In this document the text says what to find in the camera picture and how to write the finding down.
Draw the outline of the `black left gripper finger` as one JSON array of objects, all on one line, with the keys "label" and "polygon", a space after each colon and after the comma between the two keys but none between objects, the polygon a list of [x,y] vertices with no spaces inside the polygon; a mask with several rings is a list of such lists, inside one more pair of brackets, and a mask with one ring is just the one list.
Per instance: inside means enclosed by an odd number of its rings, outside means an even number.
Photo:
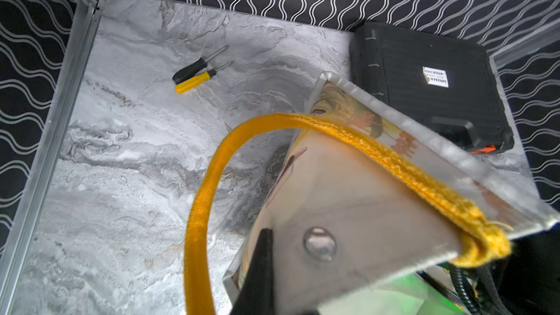
[{"label": "black left gripper finger", "polygon": [[249,271],[230,314],[275,314],[274,232],[262,229],[258,236]]}]

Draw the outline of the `white tote bag yellow handles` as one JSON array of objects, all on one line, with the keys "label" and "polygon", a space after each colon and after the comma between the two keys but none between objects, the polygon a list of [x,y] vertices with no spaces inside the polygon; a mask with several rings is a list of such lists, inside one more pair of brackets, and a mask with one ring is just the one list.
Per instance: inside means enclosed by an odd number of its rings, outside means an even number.
[{"label": "white tote bag yellow handles", "polygon": [[234,304],[262,229],[274,232],[275,314],[504,312],[489,268],[513,240],[559,213],[337,74],[324,73],[304,114],[234,128],[217,147],[185,234],[189,314],[214,314],[207,235],[230,159],[250,139],[296,130],[274,186],[224,276]]}]

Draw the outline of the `black plastic tool case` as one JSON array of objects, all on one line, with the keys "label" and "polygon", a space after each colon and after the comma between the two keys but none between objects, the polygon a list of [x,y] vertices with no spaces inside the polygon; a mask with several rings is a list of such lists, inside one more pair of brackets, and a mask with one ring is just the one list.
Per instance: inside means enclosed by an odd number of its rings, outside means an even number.
[{"label": "black plastic tool case", "polygon": [[473,154],[515,144],[489,54],[481,46],[385,23],[354,31],[351,81]]}]

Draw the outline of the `aluminium frame post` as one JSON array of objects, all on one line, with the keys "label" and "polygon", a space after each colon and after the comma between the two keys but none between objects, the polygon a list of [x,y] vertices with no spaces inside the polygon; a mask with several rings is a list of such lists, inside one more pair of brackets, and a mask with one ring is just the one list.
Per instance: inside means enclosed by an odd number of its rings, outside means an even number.
[{"label": "aluminium frame post", "polygon": [[21,198],[13,229],[1,257],[1,313],[10,314],[20,274],[50,188],[55,165],[101,18],[101,0],[77,5],[45,130]]}]

